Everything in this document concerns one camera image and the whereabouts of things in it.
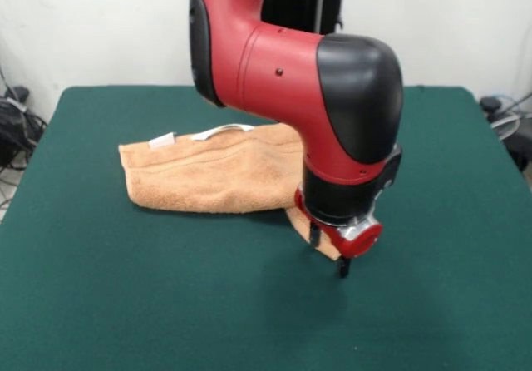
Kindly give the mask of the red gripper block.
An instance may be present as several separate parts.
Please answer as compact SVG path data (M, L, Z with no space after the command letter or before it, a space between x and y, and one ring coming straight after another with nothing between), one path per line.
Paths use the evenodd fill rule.
M367 253L377 242L382 225L374 217L373 206L366 215L350 220L347 225L327 225L309 215L303 204L302 188L294 194L293 227L314 249L331 260L337 260L337 276L349 275L352 258Z

